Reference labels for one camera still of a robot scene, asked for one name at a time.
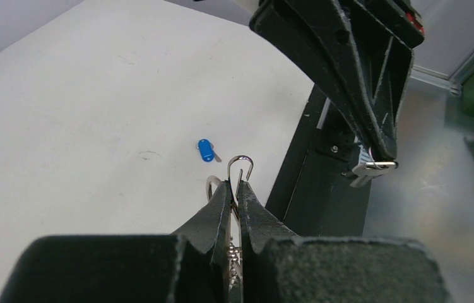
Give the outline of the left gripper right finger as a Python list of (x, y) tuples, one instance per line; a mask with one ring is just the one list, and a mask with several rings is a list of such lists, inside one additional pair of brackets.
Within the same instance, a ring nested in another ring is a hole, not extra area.
[(447, 302), (430, 251), (412, 239), (304, 237), (237, 187), (244, 302)]

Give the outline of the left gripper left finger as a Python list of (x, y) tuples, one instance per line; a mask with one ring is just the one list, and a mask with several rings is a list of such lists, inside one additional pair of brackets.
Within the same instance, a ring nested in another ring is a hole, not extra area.
[(170, 234), (49, 235), (21, 254), (0, 302), (227, 302), (226, 181)]

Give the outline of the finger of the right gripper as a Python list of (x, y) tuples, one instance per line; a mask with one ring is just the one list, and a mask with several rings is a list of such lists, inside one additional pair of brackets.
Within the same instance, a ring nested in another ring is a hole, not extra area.
[(350, 20), (339, 1), (260, 1), (249, 28), (330, 98), (376, 159), (388, 144), (372, 111)]
[(414, 48), (425, 39), (422, 17), (410, 1), (340, 1), (350, 25), (357, 86), (356, 113), (364, 145), (378, 161), (397, 157), (401, 102)]

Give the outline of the large silver keyring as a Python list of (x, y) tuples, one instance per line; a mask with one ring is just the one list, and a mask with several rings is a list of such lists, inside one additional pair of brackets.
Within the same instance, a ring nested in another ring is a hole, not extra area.
[[(243, 178), (244, 170), (239, 169), (239, 175), (237, 178), (231, 177), (231, 168), (235, 162), (245, 160), (249, 162), (249, 168), (246, 173), (245, 178)], [(254, 167), (253, 160), (247, 155), (237, 155), (231, 158), (228, 161), (227, 165), (227, 182), (229, 189), (231, 190), (231, 202), (230, 202), (230, 227), (232, 224), (240, 223), (239, 215), (239, 199), (238, 192), (240, 189), (240, 184), (242, 181), (248, 181), (251, 175), (251, 172)], [(222, 183), (222, 180), (215, 175), (211, 175), (206, 180), (206, 195), (208, 199), (211, 199), (214, 195), (215, 188)], [(242, 248), (234, 244), (234, 233), (230, 232), (230, 240), (226, 245), (227, 255), (228, 255), (228, 302), (242, 302), (242, 278), (243, 278), (243, 269), (242, 269)]]

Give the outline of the black tag key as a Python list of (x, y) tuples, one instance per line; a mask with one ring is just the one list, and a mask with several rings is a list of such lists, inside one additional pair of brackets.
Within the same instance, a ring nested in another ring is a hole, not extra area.
[(395, 160), (374, 160), (372, 150), (361, 147), (355, 165), (349, 170), (350, 186), (354, 188), (363, 187), (371, 180), (393, 172), (398, 166), (399, 164)]

